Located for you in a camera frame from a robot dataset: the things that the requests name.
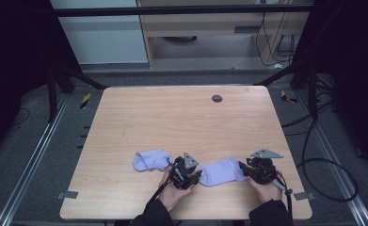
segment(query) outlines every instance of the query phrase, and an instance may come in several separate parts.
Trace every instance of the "table surface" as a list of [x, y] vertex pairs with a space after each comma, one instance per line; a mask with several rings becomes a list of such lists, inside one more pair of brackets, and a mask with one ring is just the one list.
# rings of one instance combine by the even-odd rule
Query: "table surface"
[[[214, 95], [222, 102], [215, 103]], [[233, 156], [246, 162], [262, 148], [282, 154], [274, 165], [303, 192], [293, 157], [265, 87], [130, 87], [104, 91], [60, 210], [69, 219], [130, 219], [141, 214], [163, 171], [136, 171], [135, 153], [189, 152], [200, 165]], [[310, 218], [307, 200], [293, 200], [296, 219]], [[247, 219], [259, 206], [247, 182], [195, 186], [171, 212], [176, 219]]]

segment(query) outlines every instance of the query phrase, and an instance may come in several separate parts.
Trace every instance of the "wire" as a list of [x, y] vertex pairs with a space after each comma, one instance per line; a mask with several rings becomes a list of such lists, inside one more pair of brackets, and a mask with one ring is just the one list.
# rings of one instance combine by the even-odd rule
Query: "wire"
[[175, 165], [171, 163], [171, 161], [169, 160], [169, 158], [166, 159], [168, 165], [170, 167], [172, 167], [171, 171], [168, 174], [168, 177], [166, 179], [166, 181], [156, 190], [156, 192], [154, 192], [153, 196], [151, 197], [151, 199], [148, 201], [148, 203], [153, 202], [158, 195], [160, 195], [160, 193], [164, 190], [164, 188], [166, 188], [166, 186], [170, 183], [172, 183], [172, 181], [170, 181], [173, 171], [175, 170]]
[[284, 35], [280, 36], [280, 41], [278, 42], [278, 47], [277, 47], [277, 53], [281, 57], [286, 57], [286, 60], [285, 60], [286, 65], [289, 66], [292, 64], [293, 58], [295, 57], [295, 52], [296, 52], [296, 50], [294, 50], [295, 49], [295, 36], [291, 35], [289, 50], [284, 50], [284, 51], [280, 49], [283, 38], [284, 38]]
[[256, 49], [257, 49], [257, 51], [258, 51], [258, 53], [259, 53], [259, 55], [260, 55], [260, 57], [261, 57], [261, 52], [260, 52], [260, 49], [259, 49], [259, 47], [258, 47], [258, 37], [259, 37], [259, 34], [260, 34], [260, 32], [261, 32], [261, 29], [263, 28], [263, 29], [264, 29], [264, 34], [265, 34], [266, 43], [268, 44], [269, 54], [272, 56], [272, 58], [273, 58], [273, 59], [275, 59], [275, 60], [276, 60], [276, 62], [275, 62], [275, 63], [273, 63], [273, 64], [265, 64], [265, 63], [263, 62], [263, 59], [262, 59], [261, 61], [262, 61], [262, 63], [263, 63], [263, 65], [264, 65], [264, 66], [273, 66], [273, 65], [275, 65], [275, 64], [277, 64], [277, 63], [285, 62], [285, 60], [276, 59], [276, 58], [274, 57], [274, 54], [272, 53], [271, 44], [270, 44], [270, 42], [269, 42], [269, 38], [268, 38], [268, 36], [267, 36], [267, 34], [266, 34], [266, 29], [265, 29], [265, 14], [266, 14], [266, 13], [264, 12], [264, 13], [263, 13], [263, 19], [262, 19], [262, 21], [261, 21], [261, 25], [260, 25], [260, 29], [259, 29], [259, 31], [258, 31], [258, 33], [257, 33], [257, 36], [256, 36]]
[[289, 136], [303, 135], [303, 134], [307, 134], [307, 133], [308, 133], [308, 131], [305, 131], [305, 132], [294, 133], [294, 134], [285, 134], [285, 136], [289, 137]]
[[28, 119], [28, 117], [30, 117], [31, 112], [27, 108], [20, 108], [20, 110], [25, 110], [27, 112], [27, 115], [25, 116], [25, 118], [23, 120], [21, 120], [19, 122], [16, 122], [16, 123], [12, 124], [11, 126], [21, 124], [21, 123], [25, 122]]
[[280, 177], [277, 177], [276, 180], [284, 188], [284, 194], [285, 194], [286, 200], [287, 200], [287, 212], [289, 213], [289, 216], [290, 216], [290, 218], [293, 221], [293, 211], [292, 211], [293, 207], [292, 207], [292, 198], [291, 198], [291, 195], [293, 193], [293, 190], [287, 188], [286, 180], [284, 179], [283, 175], [279, 171], [277, 171], [277, 170], [276, 170], [276, 173], [280, 176]]
[[[338, 163], [335, 163], [331, 160], [328, 160], [328, 159], [325, 159], [325, 158], [310, 158], [310, 159], [305, 159], [305, 153], [306, 153], [306, 148], [307, 148], [307, 144], [308, 144], [308, 140], [310, 138], [310, 134], [311, 134], [311, 131], [313, 129], [313, 127], [316, 125], [317, 123], [317, 119], [313, 119], [312, 120], [312, 126], [310, 126], [310, 129], [307, 133], [307, 136], [305, 138], [305, 142], [304, 142], [304, 146], [303, 146], [303, 150], [302, 150], [302, 156], [301, 156], [301, 163], [298, 164], [296, 167], [299, 168], [302, 166], [303, 168], [303, 173], [304, 173], [304, 177], [306, 178], [307, 182], [310, 184], [310, 186], [315, 189], [319, 194], [321, 194], [322, 196], [326, 197], [327, 199], [330, 199], [332, 201], [336, 201], [336, 202], [348, 202], [348, 201], [351, 201], [353, 200], [354, 198], [357, 197], [358, 195], [358, 184], [357, 184], [357, 181], [354, 179], [354, 177], [351, 175], [351, 173], [345, 169], [344, 167], [342, 167], [341, 165], [339, 165]], [[335, 198], [335, 197], [332, 197], [330, 195], [328, 195], [327, 193], [324, 193], [323, 191], [321, 191], [320, 189], [318, 189], [311, 181], [311, 179], [309, 178], [308, 174], [307, 174], [307, 171], [306, 171], [306, 163], [308, 162], [312, 162], [312, 161], [325, 161], [325, 162], [329, 162], [337, 167], [339, 167], [340, 169], [342, 169], [343, 171], [345, 171], [345, 173], [347, 173], [348, 177], [350, 178], [351, 182], [353, 183], [353, 186], [355, 188], [354, 190], [354, 194], [349, 197], [349, 198], [346, 198], [346, 199], [341, 199], [341, 198]]]
[[[328, 106], [328, 105], [332, 105], [332, 104], [333, 104], [333, 102], [332, 102], [332, 101], [329, 101], [329, 102], [327, 102], [327, 103], [325, 103], [325, 104], [321, 105], [321, 106], [317, 109], [317, 112], [321, 112], [323, 108], [325, 108], [325, 107], [326, 107], [326, 106]], [[291, 122], [289, 122], [289, 123], [286, 123], [286, 124], [282, 125], [281, 127], [282, 127], [282, 128], [285, 128], [285, 127], [289, 127], [289, 126], [292, 126], [292, 125], [298, 124], [298, 123], [300, 123], [300, 122], [302, 122], [302, 121], [305, 121], [307, 118], [309, 118], [309, 117], [311, 117], [311, 116], [312, 116], [312, 114], [306, 115], [306, 116], [304, 116], [304, 117], [302, 117], [302, 118], [300, 118], [300, 119], [297, 119], [297, 120], [291, 121]]]

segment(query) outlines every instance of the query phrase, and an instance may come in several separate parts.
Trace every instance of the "lavender sock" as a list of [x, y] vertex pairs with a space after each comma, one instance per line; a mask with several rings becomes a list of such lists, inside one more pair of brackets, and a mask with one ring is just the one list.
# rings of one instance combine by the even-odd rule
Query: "lavender sock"
[[234, 157], [202, 166], [200, 182], [204, 186], [217, 186], [231, 181], [246, 181], [243, 171]]
[[154, 149], [141, 153], [136, 153], [134, 156], [134, 168], [138, 171], [159, 169], [165, 170], [168, 166], [167, 159], [172, 160], [170, 153], [165, 153], [163, 149]]

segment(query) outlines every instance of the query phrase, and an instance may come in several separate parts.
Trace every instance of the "hand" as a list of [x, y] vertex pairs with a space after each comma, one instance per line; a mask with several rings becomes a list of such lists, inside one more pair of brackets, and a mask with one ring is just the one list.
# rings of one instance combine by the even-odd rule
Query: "hand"
[[261, 204], [269, 202], [270, 200], [281, 200], [282, 190], [272, 183], [266, 185], [257, 184], [251, 177], [248, 176], [248, 182], [257, 192]]
[[[166, 168], [163, 179], [161, 179], [159, 186], [161, 186], [167, 180], [170, 171], [171, 167]], [[164, 204], [164, 206], [166, 206], [166, 209], [170, 212], [183, 197], [192, 193], [193, 187], [194, 185], [190, 186], [187, 190], [180, 190], [172, 183], [168, 184], [160, 193], [159, 200], [162, 204]]]

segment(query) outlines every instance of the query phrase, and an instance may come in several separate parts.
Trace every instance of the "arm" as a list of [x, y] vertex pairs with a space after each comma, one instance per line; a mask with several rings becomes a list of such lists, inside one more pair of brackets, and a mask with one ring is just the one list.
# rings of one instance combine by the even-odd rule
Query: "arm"
[[250, 226], [292, 226], [293, 221], [281, 201], [282, 191], [272, 183], [259, 185], [251, 177], [248, 182], [256, 190], [261, 205], [252, 210], [248, 217]]
[[250, 226], [292, 226], [293, 222], [281, 200], [270, 200], [252, 210], [248, 217]]
[[131, 223], [130, 226], [157, 226], [157, 225], [166, 225], [173, 226], [171, 216], [167, 211], [164, 204], [159, 200], [155, 200], [146, 205], [145, 211], [143, 214], [138, 215]]
[[[168, 167], [164, 172], [163, 179], [160, 181], [161, 186], [168, 178], [171, 168]], [[180, 190], [173, 184], [168, 184], [160, 193], [158, 199], [146, 205], [142, 215], [137, 216], [130, 226], [173, 226], [173, 222], [169, 212], [180, 202], [180, 200], [192, 192], [193, 186], [187, 190]]]

